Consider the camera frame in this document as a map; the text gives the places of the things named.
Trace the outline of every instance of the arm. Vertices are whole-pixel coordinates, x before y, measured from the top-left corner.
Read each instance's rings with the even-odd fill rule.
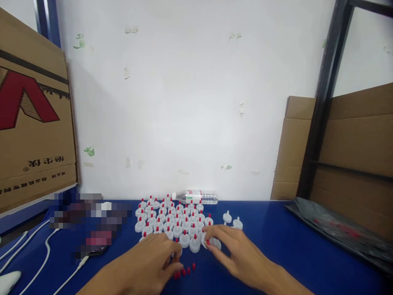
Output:
[[[230,258],[217,247],[206,244],[228,271],[246,285],[268,295],[312,295],[284,268],[267,259],[242,230],[225,225],[212,225],[203,229],[206,231],[206,241],[217,237],[227,246],[232,254]]]

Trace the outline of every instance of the white mouse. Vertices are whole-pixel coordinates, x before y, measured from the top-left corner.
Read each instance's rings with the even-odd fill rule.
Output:
[[[19,280],[20,275],[20,271],[15,271],[0,276],[0,295],[7,295]]]

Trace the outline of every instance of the white cable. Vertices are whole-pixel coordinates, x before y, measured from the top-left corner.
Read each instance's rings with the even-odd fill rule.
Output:
[[[11,248],[10,250],[8,250],[7,252],[5,252],[5,254],[3,254],[3,256],[0,257],[0,260],[2,260],[4,257],[6,257],[7,254],[8,254],[9,252],[11,252],[16,246],[18,246],[18,244],[20,243],[20,241],[23,240],[23,238],[27,235],[27,233],[28,233],[28,231],[25,231],[25,232],[23,233],[23,235],[20,237],[19,241],[16,242],[16,244],[15,244],[14,246],[12,246],[12,248]]]
[[[46,251],[46,257],[45,257],[44,263],[41,265],[40,269],[38,270],[38,272],[36,273],[36,275],[33,277],[33,279],[30,281],[30,283],[23,289],[23,291],[22,291],[21,293],[19,293],[19,295],[22,295],[22,294],[27,290],[27,288],[30,287],[30,285],[34,282],[34,280],[38,277],[38,275],[40,274],[40,272],[41,272],[42,269],[44,268],[46,262],[48,261],[49,254],[50,254],[50,246],[49,246],[48,241],[49,241],[50,237],[53,236],[53,235],[55,234],[55,232],[57,232],[58,230],[59,230],[59,229],[55,229],[55,230],[49,235],[49,237],[46,239],[46,241],[45,241],[45,246],[46,246],[46,250],[47,250],[47,251]]]
[[[41,224],[41,226],[39,228],[37,228],[33,234],[23,243],[23,245],[15,251],[14,254],[12,254],[12,256],[8,259],[8,261],[6,262],[6,264],[2,267],[2,269],[0,270],[0,274],[3,272],[3,270],[10,264],[10,262],[13,260],[13,258],[27,245],[27,243],[34,237],[34,235],[45,225],[49,222],[49,219],[44,222],[43,224]]]
[[[79,265],[77,267],[77,269],[74,271],[74,273],[60,286],[59,289],[57,289],[57,291],[55,293],[53,293],[53,295],[56,295],[57,293],[60,292],[60,290],[72,279],[73,276],[75,276],[75,274],[78,272],[78,270],[81,269],[81,267],[86,263],[86,261],[89,259],[89,256],[85,256],[81,262],[79,262]]]

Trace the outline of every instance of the bottle label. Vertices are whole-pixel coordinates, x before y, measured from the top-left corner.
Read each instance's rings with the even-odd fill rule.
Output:
[[[199,203],[199,200],[201,199],[202,191],[201,190],[187,190],[186,195],[187,196],[185,198],[186,199],[185,202],[187,204],[191,204],[191,200],[192,200],[192,203],[197,205]]]

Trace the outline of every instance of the dispensing cap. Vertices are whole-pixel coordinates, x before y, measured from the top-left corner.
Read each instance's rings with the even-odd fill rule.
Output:
[[[226,222],[226,223],[231,223],[232,222],[232,216],[229,215],[229,210],[223,214],[222,219]]]
[[[237,229],[243,229],[243,223],[240,221],[239,216],[233,221],[233,227]]]

